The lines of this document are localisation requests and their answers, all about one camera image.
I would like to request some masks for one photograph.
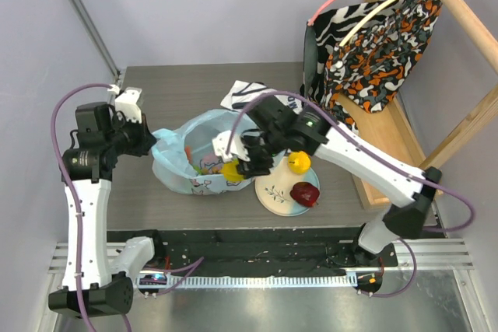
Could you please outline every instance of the floor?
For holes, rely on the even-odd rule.
[[[149,128],[175,129],[203,112],[219,108],[236,79],[297,90],[302,63],[131,67],[124,86],[143,89]],[[185,196],[163,186],[152,172],[152,156],[122,156],[114,171],[108,229],[238,229],[361,225],[377,213],[363,210],[351,174],[313,160],[321,182],[318,208],[284,218],[258,201],[254,185],[217,196]]]
[[[382,292],[399,289],[409,271],[386,273]],[[409,290],[369,299],[351,288],[175,291],[134,299],[133,330],[252,332],[340,330],[470,332],[452,271],[420,271]],[[93,318],[96,330],[122,332],[120,316]],[[85,331],[81,320],[60,317],[54,332]]]

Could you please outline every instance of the wooden base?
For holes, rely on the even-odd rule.
[[[369,114],[345,96],[338,100],[351,114],[359,128],[359,136],[388,155],[412,166],[420,165],[425,156],[408,119],[395,98],[380,113]],[[365,209],[382,209],[390,201],[379,190],[353,176],[358,195]]]

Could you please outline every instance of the blue plastic bag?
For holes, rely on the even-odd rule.
[[[152,154],[156,177],[166,187],[180,194],[221,194],[248,186],[252,179],[232,183],[222,174],[199,175],[198,172],[203,169],[214,173],[221,169],[222,161],[214,154],[212,140],[220,132],[230,130],[237,115],[237,112],[230,110],[214,109],[190,120],[177,130],[155,131],[153,135],[157,138],[157,143],[152,147]],[[237,126],[237,133],[253,128],[256,128],[254,122],[244,115]],[[193,165],[188,162],[185,153],[187,146],[191,149]]]

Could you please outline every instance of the beige hanger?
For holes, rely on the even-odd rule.
[[[339,44],[340,47],[343,47],[348,41],[352,38],[353,35],[358,33],[358,30],[362,28],[363,25],[368,23],[376,14],[378,14],[382,9],[387,8],[389,5],[392,3],[396,2],[397,0],[386,0],[384,3],[376,7],[372,12],[370,12],[367,16],[365,16],[355,27],[353,27],[348,35],[344,37],[343,40],[341,40],[341,43]]]

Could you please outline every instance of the plate with leaf design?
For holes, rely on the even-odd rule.
[[[270,175],[255,178],[254,187],[259,201],[269,211],[282,217],[295,217],[309,210],[290,197],[293,185],[298,182],[308,182],[320,189],[313,169],[303,175],[295,174],[287,166],[287,157],[284,157]]]

